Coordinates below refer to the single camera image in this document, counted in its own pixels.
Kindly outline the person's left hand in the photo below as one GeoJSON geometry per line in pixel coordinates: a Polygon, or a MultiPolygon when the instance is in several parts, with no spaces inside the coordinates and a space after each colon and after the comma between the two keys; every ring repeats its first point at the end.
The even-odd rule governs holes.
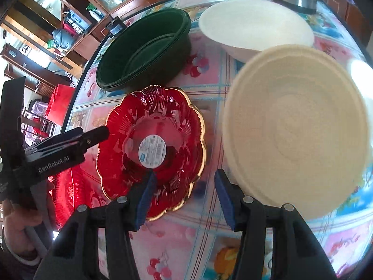
{"type": "Polygon", "coordinates": [[[33,265],[39,260],[36,248],[25,233],[27,226],[35,227],[42,223],[42,214],[35,209],[27,209],[10,200],[3,201],[4,239],[10,253],[17,260],[33,265]]]}

